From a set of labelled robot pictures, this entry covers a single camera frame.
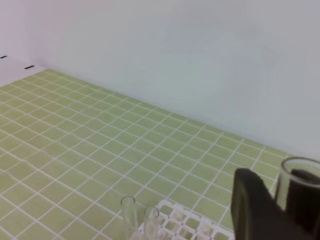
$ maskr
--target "black object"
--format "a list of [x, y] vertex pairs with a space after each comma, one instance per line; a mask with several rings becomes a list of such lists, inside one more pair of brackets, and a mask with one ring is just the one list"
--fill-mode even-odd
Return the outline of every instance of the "black object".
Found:
[[[320, 185], [320, 178], [308, 171], [293, 169], [291, 174], [312, 185]], [[320, 189], [290, 181], [285, 212], [305, 231], [320, 240]]]
[[30, 69], [30, 68], [34, 68], [34, 67], [35, 67], [34, 65], [31, 65], [31, 66], [25, 67], [24, 69]]
[[231, 215], [236, 240], [313, 240], [276, 204], [250, 169], [235, 171]]

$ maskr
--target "green tile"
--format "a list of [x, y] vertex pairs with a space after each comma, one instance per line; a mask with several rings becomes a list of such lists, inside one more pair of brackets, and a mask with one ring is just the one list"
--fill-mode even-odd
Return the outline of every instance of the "green tile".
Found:
[[38, 135], [31, 140], [27, 141], [28, 144], [34, 146], [37, 149], [42, 149], [50, 144], [52, 144], [52, 141], [48, 138]]
[[244, 144], [241, 144], [236, 151], [254, 159], [256, 159], [261, 152], [260, 149]]
[[252, 140], [250, 140], [250, 139], [245, 139], [245, 140], [243, 140], [243, 143], [244, 143], [244, 144], [247, 144], [247, 145], [250, 145], [250, 146], [253, 146], [253, 147], [256, 147], [256, 148], [258, 148], [258, 149], [263, 149], [263, 147], [264, 147], [263, 144], [258, 143], [258, 142], [256, 142], [256, 141], [252, 141]]
[[135, 141], [138, 140], [138, 137], [132, 135], [132, 134], [129, 134], [129, 133], [126, 133], [126, 132], [122, 132], [120, 135], [118, 135], [115, 140], [123, 143], [123, 144], [126, 144], [126, 145], [131, 145], [133, 144]]
[[56, 141], [56, 140], [62, 138], [64, 135], [66, 135], [66, 133], [64, 133], [63, 131], [61, 131], [60, 129], [58, 129], [56, 127], [52, 127], [49, 130], [42, 133], [42, 135], [51, 139], [51, 140]]
[[234, 178], [230, 175], [220, 172], [213, 183], [219, 185], [224, 189], [232, 191], [234, 185]]
[[147, 185], [147, 187], [160, 193], [160, 194], [167, 196], [173, 191], [173, 189], [176, 187], [176, 185], [161, 176], [156, 176]]
[[45, 122], [37, 121], [34, 124], [30, 125], [29, 128], [39, 134], [49, 130], [51, 126]]
[[94, 153], [96, 150], [98, 150], [98, 147], [88, 142], [81, 142], [75, 147], [73, 147], [72, 149], [75, 152], [80, 153], [84, 156], [89, 156], [92, 153]]
[[224, 215], [224, 217], [223, 217], [223, 219], [221, 221], [221, 225], [226, 227], [226, 228], [228, 228], [228, 229], [230, 229], [230, 230], [234, 229], [230, 210], [228, 210], [226, 212], [226, 214]]
[[139, 152], [133, 148], [128, 148], [126, 151], [124, 151], [120, 157], [134, 163], [137, 164], [139, 161], [141, 161], [144, 157], [146, 156], [146, 154]]
[[94, 152], [92, 155], [89, 156], [90, 159], [102, 165], [106, 165], [110, 163], [110, 161], [113, 160], [115, 157], [116, 155], [112, 154], [111, 152], [105, 151], [103, 149], [98, 149], [96, 152]]
[[16, 124], [15, 122], [9, 122], [6, 125], [2, 126], [2, 129], [6, 131], [9, 134], [14, 134], [18, 131], [20, 131], [23, 127], [19, 124]]
[[140, 119], [139, 121], [136, 122], [136, 124], [146, 129], [152, 129], [157, 125], [155, 121], [149, 120], [147, 118]]
[[103, 135], [105, 135], [107, 137], [114, 138], [118, 134], [121, 133], [121, 130], [117, 129], [117, 128], [113, 127], [113, 126], [107, 125], [104, 128], [100, 129], [99, 133], [103, 134]]
[[32, 223], [33, 220], [20, 210], [14, 210], [0, 221], [1, 227], [11, 233], [13, 236], [21, 233]]
[[212, 143], [207, 142], [207, 141], [204, 141], [204, 140], [202, 140], [202, 139], [200, 139], [200, 138], [195, 137], [194, 139], [192, 139], [192, 140], [188, 143], [188, 145], [191, 145], [191, 146], [193, 146], [193, 147], [195, 147], [195, 148], [197, 148], [197, 149], [200, 149], [200, 150], [202, 150], [202, 151], [207, 151], [207, 150], [211, 147]]
[[62, 155], [58, 157], [58, 159], [63, 162], [64, 164], [69, 165], [70, 167], [73, 167], [74, 165], [80, 163], [85, 157], [72, 151], [66, 151]]
[[230, 162], [250, 169], [254, 165], [255, 160], [245, 155], [234, 153], [234, 155], [232, 155], [232, 157], [230, 158]]
[[234, 175], [235, 171], [238, 168], [241, 168], [241, 166], [238, 166], [238, 165], [235, 165], [235, 164], [233, 164], [231, 162], [228, 162], [226, 165], [224, 165], [224, 167], [222, 168], [222, 171], [227, 173], [227, 174]]
[[232, 193], [221, 187], [211, 185], [204, 196], [227, 207], [231, 202]]
[[93, 201], [101, 197], [102, 194], [104, 194], [107, 190], [108, 188], [106, 186], [91, 179], [77, 189], [79, 193], [85, 195]]
[[238, 136], [238, 135], [235, 135], [235, 134], [232, 134], [230, 132], [224, 132], [223, 133], [223, 136], [227, 137], [227, 138], [230, 138], [230, 139], [233, 139], [233, 140], [236, 140], [236, 141], [241, 141], [243, 138]]
[[80, 127], [80, 125], [78, 125], [72, 121], [65, 120], [65, 121], [59, 123], [56, 127], [65, 131], [65, 132], [70, 133], [73, 130], [75, 130], [76, 128]]
[[89, 159], [85, 159], [81, 163], [79, 163], [77, 166], [75, 166], [75, 169], [84, 173], [87, 176], [92, 176], [93, 174], [98, 172], [101, 168], [102, 168], [101, 165]]
[[179, 186], [169, 197], [179, 204], [191, 209], [200, 198], [200, 195]]
[[203, 164], [198, 163], [192, 169], [191, 173], [204, 179], [204, 180], [211, 182], [215, 178], [215, 176], [217, 175], [218, 171], [213, 168], [210, 168], [210, 167], [207, 167]]
[[240, 143], [238, 141], [222, 136], [218, 139], [218, 141], [216, 141], [216, 144], [230, 150], [235, 150]]
[[65, 240], [91, 240], [97, 233], [98, 232], [77, 220], [72, 223], [64, 232], [62, 232], [61, 236]]
[[109, 141], [104, 147], [103, 149], [113, 153], [113, 154], [120, 154], [122, 153], [124, 150], [126, 150], [128, 148], [127, 145], [124, 145], [120, 142], [117, 142], [117, 141], [114, 141], [114, 140], [111, 140]]
[[221, 169], [223, 165], [226, 163], [226, 161], [211, 154], [204, 155], [203, 158], [201, 158], [200, 162], [218, 170]]
[[121, 178], [121, 175], [108, 168], [103, 168], [96, 175], [94, 175], [93, 178], [100, 183], [111, 187]]
[[254, 172], [267, 176], [269, 178], [275, 178], [279, 170], [276, 167], [264, 164], [263, 162], [257, 161], [252, 169]]
[[91, 136], [94, 133], [95, 133], [94, 131], [84, 126], [81, 126], [72, 132], [72, 134], [76, 135], [81, 139], [86, 139], [87, 137]]
[[113, 186], [113, 189], [126, 195], [126, 196], [134, 196], [136, 195], [140, 189], [141, 185], [135, 183], [129, 178], [122, 178], [116, 185]]
[[51, 114], [51, 112], [43, 109], [36, 109], [29, 113], [31, 116], [35, 117], [36, 119], [43, 119]]
[[109, 190], [98, 200], [98, 203], [114, 213], [118, 213], [121, 210], [120, 201], [123, 197], [123, 195]]
[[156, 121], [156, 122], [161, 122], [163, 119], [166, 118], [165, 115], [160, 114], [160, 113], [155, 112], [155, 111], [152, 111], [152, 112], [148, 113], [145, 117], [148, 118], [148, 119], [151, 119], [153, 121]]
[[79, 216], [84, 212], [90, 205], [91, 201], [87, 200], [78, 193], [72, 193], [66, 199], [64, 199], [59, 205], [67, 210], [69, 213]]
[[156, 133], [155, 131], [150, 131], [143, 136], [143, 139], [148, 140], [155, 144], [161, 143], [165, 138], [166, 136]]
[[49, 211], [54, 205], [44, 199], [39, 195], [35, 195], [27, 202], [25, 202], [21, 209], [24, 210], [26, 213], [30, 214], [32, 217], [38, 219], [47, 211]]
[[112, 240], [123, 240], [124, 231], [122, 229], [122, 219], [116, 217], [112, 222], [103, 230], [103, 233]]
[[163, 125], [169, 126], [171, 128], [177, 129], [178, 127], [180, 127], [183, 122], [171, 117], [167, 117], [165, 120], [163, 120], [161, 122]]
[[22, 180], [34, 173], [35, 171], [36, 170], [33, 167], [31, 167], [26, 162], [22, 161], [16, 164], [15, 166], [11, 167], [8, 172], [16, 179]]
[[124, 115], [121, 116], [122, 119], [127, 120], [131, 123], [135, 123], [136, 121], [138, 121], [139, 119], [141, 119], [142, 116], [137, 115], [135, 113], [132, 112], [126, 112]]
[[64, 119], [58, 115], [51, 114], [51, 115], [47, 116], [46, 118], [44, 118], [43, 121], [46, 122], [47, 124], [51, 124], [51, 125], [55, 126], [55, 125], [61, 123], [62, 121], [64, 121]]
[[80, 218], [90, 226], [100, 231], [111, 221], [113, 217], [113, 214], [104, 210], [102, 207], [93, 205], [86, 210]]
[[109, 108], [107, 110], [108, 113], [112, 114], [112, 115], [115, 115], [117, 117], [120, 117], [122, 114], [124, 114], [126, 112], [126, 110], [120, 108], [120, 107], [117, 107], [117, 106], [113, 106], [111, 108]]
[[76, 115], [74, 115], [74, 116], [72, 116], [72, 117], [70, 118], [70, 120], [71, 120], [72, 122], [75, 122], [75, 123], [80, 124], [80, 125], [85, 124], [85, 123], [88, 122], [90, 119], [91, 119], [90, 117], [88, 117], [88, 116], [86, 116], [86, 115], [84, 115], [84, 114], [81, 114], [81, 113], [78, 113], [78, 114], [76, 114]]
[[52, 157], [57, 157], [63, 153], [65, 153], [68, 149], [65, 148], [63, 145], [61, 145], [60, 143], [52, 143], [49, 146], [46, 146], [44, 148], [44, 151], [52, 156]]
[[169, 136], [170, 134], [172, 134], [175, 131], [175, 129], [173, 129], [172, 127], [168, 127], [168, 126], [165, 126], [162, 124], [157, 125], [152, 130], [157, 132], [158, 134], [162, 134], [165, 136]]
[[29, 190], [22, 184], [15, 185], [13, 188], [2, 194], [3, 197], [17, 206], [22, 204], [27, 199], [31, 198], [32, 195], [34, 195], [34, 192]]
[[189, 171], [196, 163], [196, 161], [186, 158], [182, 155], [177, 155], [170, 161], [171, 165], [185, 171]]
[[283, 160], [283, 157], [274, 155], [266, 151], [263, 151], [261, 156], [259, 157], [259, 161], [275, 166], [276, 168], [280, 167]]
[[187, 145], [180, 151], [180, 154], [193, 160], [199, 160], [205, 152]]
[[228, 158], [230, 158], [230, 156], [232, 155], [232, 151], [228, 150], [226, 148], [214, 145], [212, 146], [212, 148], [210, 148], [209, 153], [212, 155], [215, 155], [217, 157], [220, 157], [222, 159], [227, 160]]
[[58, 161], [52, 161], [42, 168], [42, 171], [53, 178], [57, 178], [68, 171], [70, 168]]
[[140, 139], [136, 143], [132, 145], [133, 148], [140, 150], [146, 154], [150, 153], [153, 149], [155, 149], [157, 145], [150, 143], [146, 140]]
[[22, 142], [15, 137], [8, 136], [6, 139], [0, 141], [0, 147], [6, 151], [11, 151], [12, 149], [19, 146]]
[[226, 208], [206, 198], [201, 198], [194, 210], [215, 222], [218, 222]]
[[19, 160], [15, 156], [5, 154], [0, 157], [0, 169], [6, 170], [18, 162]]
[[184, 123], [181, 127], [179, 127], [179, 130], [182, 132], [185, 132], [187, 134], [195, 135], [200, 131], [201, 128], [197, 126], [193, 126], [188, 123]]
[[182, 181], [181, 185], [198, 194], [203, 194], [207, 189], [209, 183], [196, 176], [187, 175], [186, 178]]
[[130, 111], [135, 113], [135, 114], [138, 114], [140, 116], [145, 116], [148, 113], [150, 113], [150, 110], [145, 109], [144, 107], [141, 107], [141, 106], [136, 106], [133, 109], [131, 109]]
[[153, 150], [150, 155], [162, 161], [169, 162], [175, 156], [175, 153], [159, 146]]
[[117, 157], [115, 160], [110, 162], [107, 166], [108, 168], [115, 170], [116, 172], [124, 175], [128, 171], [130, 171], [135, 165], [120, 157]]
[[160, 169], [164, 167], [165, 163], [151, 156], [147, 156], [139, 165], [154, 173], [158, 173]]
[[65, 185], [75, 189], [79, 187], [81, 184], [83, 184], [88, 178], [79, 173], [78, 171], [75, 171], [71, 169], [70, 171], [67, 171], [65, 174], [63, 174], [58, 180], [61, 183], [64, 183]]
[[73, 134], [68, 134], [65, 135], [64, 137], [62, 137], [59, 140], [59, 143], [61, 143], [63, 146], [66, 146], [68, 148], [72, 148], [75, 145], [77, 145], [78, 143], [80, 143], [82, 140], [80, 138], [78, 138], [77, 136], [73, 135]]
[[160, 173], [159, 175], [173, 181], [176, 183], [179, 183], [184, 176], [186, 175], [185, 171], [181, 171], [176, 167], [167, 165]]
[[10, 120], [15, 120], [17, 118], [20, 118], [24, 115], [23, 112], [18, 111], [16, 109], [12, 109], [10, 111], [5, 112], [4, 114], [2, 114], [4, 117], [6, 117], [7, 119]]
[[90, 128], [93, 131], [99, 131], [100, 129], [102, 129], [103, 127], [106, 126], [105, 123], [103, 123], [102, 121], [99, 121], [97, 119], [92, 119], [90, 121], [88, 121], [85, 124], [86, 127]]
[[135, 180], [138, 183], [146, 184], [149, 180], [154, 176], [153, 173], [143, 169], [140, 166], [136, 166], [132, 169], [128, 174], [127, 177]]
[[100, 133], [94, 133], [93, 135], [88, 137], [86, 139], [86, 141], [95, 145], [95, 146], [102, 147], [103, 145], [105, 145], [107, 142], [110, 141], [110, 138], [108, 138]]
[[164, 198], [165, 197], [161, 196], [160, 194], [144, 188], [141, 192], [139, 192], [135, 200], [144, 206], [156, 206]]
[[161, 144], [162, 147], [164, 147], [166, 149], [170, 149], [170, 150], [172, 150], [174, 152], [179, 152], [184, 147], [184, 145], [185, 145], [184, 143], [182, 143], [180, 141], [176, 141], [176, 140], [171, 139], [171, 138], [167, 138]]
[[190, 139], [192, 138], [191, 135], [189, 134], [186, 134], [182, 131], [175, 131], [171, 136], [170, 138], [173, 138], [175, 140], [178, 140], [180, 142], [183, 142], [183, 143], [187, 143], [190, 141]]
[[55, 235], [49, 230], [45, 229], [38, 223], [33, 224], [29, 227], [25, 232], [23, 232], [20, 236], [20, 240], [29, 240], [30, 236], [32, 236], [32, 240], [51, 240], [55, 237]]
[[49, 185], [53, 180], [43, 173], [36, 171], [34, 174], [23, 180], [23, 183], [35, 191], [39, 191]]
[[0, 218], [3, 218], [5, 215], [10, 213], [15, 207], [8, 201], [0, 198]]

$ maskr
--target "glass beaker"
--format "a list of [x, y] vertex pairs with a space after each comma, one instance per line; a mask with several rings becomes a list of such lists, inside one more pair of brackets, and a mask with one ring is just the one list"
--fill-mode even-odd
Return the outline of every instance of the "glass beaker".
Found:
[[315, 239], [320, 240], [320, 162], [290, 157], [281, 163], [276, 203]]
[[139, 240], [135, 198], [133, 196], [123, 197], [121, 206], [125, 240]]
[[159, 210], [150, 206], [144, 210], [143, 240], [157, 240], [159, 231]]

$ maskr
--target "green tiled floor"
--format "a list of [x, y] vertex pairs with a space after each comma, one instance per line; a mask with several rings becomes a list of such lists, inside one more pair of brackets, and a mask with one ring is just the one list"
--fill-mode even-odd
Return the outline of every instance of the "green tiled floor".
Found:
[[120, 199], [231, 229], [236, 168], [274, 188], [286, 153], [45, 70], [0, 87], [0, 238], [122, 239]]

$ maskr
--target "test tube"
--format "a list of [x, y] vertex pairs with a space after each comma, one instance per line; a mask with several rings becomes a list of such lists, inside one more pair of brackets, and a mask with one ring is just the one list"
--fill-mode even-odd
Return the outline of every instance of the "test tube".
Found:
[[125, 240], [139, 240], [135, 198], [133, 196], [123, 197], [121, 206]]

